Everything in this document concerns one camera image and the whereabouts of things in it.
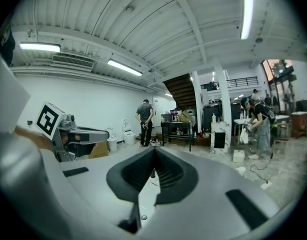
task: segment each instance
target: wooden cabinet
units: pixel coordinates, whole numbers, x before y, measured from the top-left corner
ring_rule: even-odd
[[[291,114],[292,129],[291,137],[299,138],[307,134],[307,112],[296,112]]]

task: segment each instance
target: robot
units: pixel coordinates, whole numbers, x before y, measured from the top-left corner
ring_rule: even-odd
[[[89,155],[96,143],[105,142],[109,132],[76,125],[75,116],[45,102],[35,125],[50,139],[59,162]]]

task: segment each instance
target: black pants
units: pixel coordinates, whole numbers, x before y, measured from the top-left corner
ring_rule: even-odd
[[[149,122],[148,123],[148,130],[145,130],[142,126],[141,126],[141,141],[140,141],[140,145],[145,145],[148,146],[150,139],[152,137],[152,129],[153,129],[153,123]]]

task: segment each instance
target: black table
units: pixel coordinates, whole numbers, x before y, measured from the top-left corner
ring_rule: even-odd
[[[173,139],[185,139],[189,140],[189,151],[192,150],[192,139],[193,135],[191,134],[193,123],[192,122],[162,122],[161,130],[162,130],[162,146],[165,145],[164,137],[173,138]],[[172,128],[187,128],[187,135],[175,135],[170,134]]]

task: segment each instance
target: toilet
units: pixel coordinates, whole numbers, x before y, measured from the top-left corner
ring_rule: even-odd
[[[127,145],[136,144],[136,134],[132,132],[132,126],[127,119],[123,120],[122,123],[122,135],[124,143]]]
[[[112,129],[111,127],[107,127],[104,130],[109,133],[109,138],[107,139],[107,145],[109,151],[117,150],[117,138],[116,135],[114,134],[114,129]]]

